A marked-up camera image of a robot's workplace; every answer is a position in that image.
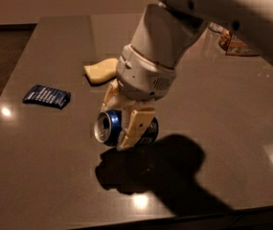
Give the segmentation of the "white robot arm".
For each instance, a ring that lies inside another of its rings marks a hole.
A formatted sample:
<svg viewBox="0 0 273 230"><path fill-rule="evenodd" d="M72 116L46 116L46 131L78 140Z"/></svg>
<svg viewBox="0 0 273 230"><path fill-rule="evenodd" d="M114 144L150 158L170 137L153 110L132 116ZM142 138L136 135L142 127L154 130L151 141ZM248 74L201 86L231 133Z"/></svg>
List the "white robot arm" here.
<svg viewBox="0 0 273 230"><path fill-rule="evenodd" d="M95 123L99 142L127 150L147 141L154 102L169 92L179 60L211 22L273 65L273 0L158 0L117 61Z"/></svg>

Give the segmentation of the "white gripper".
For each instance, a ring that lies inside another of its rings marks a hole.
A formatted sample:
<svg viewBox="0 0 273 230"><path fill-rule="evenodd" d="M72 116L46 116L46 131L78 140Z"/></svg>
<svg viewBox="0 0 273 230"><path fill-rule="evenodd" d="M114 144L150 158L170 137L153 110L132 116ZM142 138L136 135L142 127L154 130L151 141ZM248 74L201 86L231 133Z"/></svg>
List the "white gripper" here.
<svg viewBox="0 0 273 230"><path fill-rule="evenodd" d="M175 77L173 69L145 59L130 44L123 48L116 66L117 80L109 83L101 107L101 112L119 110L121 91L134 100L122 108L117 150L128 150L136 145L155 115L154 102L150 100L166 96Z"/></svg>

